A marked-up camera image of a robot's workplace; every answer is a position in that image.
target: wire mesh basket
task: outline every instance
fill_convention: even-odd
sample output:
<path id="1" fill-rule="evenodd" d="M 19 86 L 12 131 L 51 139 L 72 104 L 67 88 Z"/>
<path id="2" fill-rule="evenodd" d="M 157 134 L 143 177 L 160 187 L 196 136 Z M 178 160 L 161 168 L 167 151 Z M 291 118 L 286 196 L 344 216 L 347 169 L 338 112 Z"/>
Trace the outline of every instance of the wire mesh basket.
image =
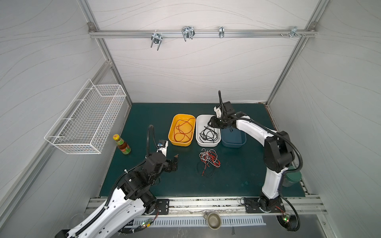
<path id="1" fill-rule="evenodd" d="M 45 136 L 67 154 L 100 154 L 126 98 L 119 84 L 91 85 L 82 88 Z M 84 97 L 77 99 L 81 92 Z"/>

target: yellow plastic container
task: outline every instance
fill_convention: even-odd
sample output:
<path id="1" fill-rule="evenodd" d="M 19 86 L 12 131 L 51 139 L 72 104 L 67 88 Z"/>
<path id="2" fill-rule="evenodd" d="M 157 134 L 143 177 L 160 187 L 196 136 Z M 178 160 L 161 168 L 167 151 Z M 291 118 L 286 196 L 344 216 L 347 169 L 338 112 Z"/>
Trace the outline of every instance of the yellow plastic container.
<path id="1" fill-rule="evenodd" d="M 177 114 L 173 117 L 168 139 L 173 145 L 189 146 L 193 140 L 196 118 L 188 114 Z"/>

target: blue plastic container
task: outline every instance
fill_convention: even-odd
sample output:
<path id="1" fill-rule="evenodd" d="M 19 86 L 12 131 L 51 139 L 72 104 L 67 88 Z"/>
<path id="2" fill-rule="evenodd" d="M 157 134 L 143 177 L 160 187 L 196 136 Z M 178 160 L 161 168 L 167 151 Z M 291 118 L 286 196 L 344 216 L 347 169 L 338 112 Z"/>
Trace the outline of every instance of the blue plastic container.
<path id="1" fill-rule="evenodd" d="M 246 133 L 233 127 L 221 129 L 221 142 L 226 147 L 239 148 L 246 143 Z"/>

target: plastic bin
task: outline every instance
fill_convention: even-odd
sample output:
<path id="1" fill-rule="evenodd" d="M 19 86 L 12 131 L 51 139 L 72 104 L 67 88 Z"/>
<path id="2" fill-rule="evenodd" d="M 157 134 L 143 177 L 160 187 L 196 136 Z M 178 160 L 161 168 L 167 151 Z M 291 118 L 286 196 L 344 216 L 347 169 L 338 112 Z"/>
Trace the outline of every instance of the plastic bin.
<path id="1" fill-rule="evenodd" d="M 295 169 L 295 167 L 289 166 L 288 169 Z M 282 185 L 283 187 L 290 187 L 296 183 L 299 183 L 300 180 L 302 180 L 302 173 L 300 173 L 300 171 L 287 173 Z"/>
<path id="2" fill-rule="evenodd" d="M 189 146 L 193 140 L 193 133 L 196 126 L 196 118 L 188 114 L 177 114 L 173 117 L 168 139 L 173 145 Z"/>
<path id="3" fill-rule="evenodd" d="M 205 126 L 208 126 L 208 122 L 213 115 L 199 115 L 196 118 L 196 141 L 199 146 L 202 147 L 215 147 L 221 141 L 221 131 L 218 128 L 211 128 L 217 133 L 217 140 L 215 142 L 205 141 L 200 137 L 200 132 L 205 129 Z"/>
<path id="4" fill-rule="evenodd" d="M 221 129 L 221 142 L 226 147 L 240 148 L 246 143 L 246 133 L 233 127 Z"/>

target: white wall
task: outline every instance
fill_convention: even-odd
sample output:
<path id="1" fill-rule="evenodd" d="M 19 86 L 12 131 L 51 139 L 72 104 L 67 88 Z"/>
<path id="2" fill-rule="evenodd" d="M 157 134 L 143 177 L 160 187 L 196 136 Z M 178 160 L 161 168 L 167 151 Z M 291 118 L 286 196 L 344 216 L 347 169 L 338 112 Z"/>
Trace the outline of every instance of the white wall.
<path id="1" fill-rule="evenodd" d="M 381 2 L 332 0 L 270 109 L 336 233 L 380 237 Z"/>
<path id="2" fill-rule="evenodd" d="M 101 30 L 304 28 L 317 0 L 89 0 Z M 133 102 L 264 102 L 296 39 L 107 39 Z"/>
<path id="3" fill-rule="evenodd" d="M 0 1 L 0 200 L 104 62 L 76 0 Z M 120 131 L 126 109 L 112 132 Z M 101 155 L 55 150 L 0 237 L 54 237 L 66 228 L 97 195 L 114 149 L 108 141 Z"/>

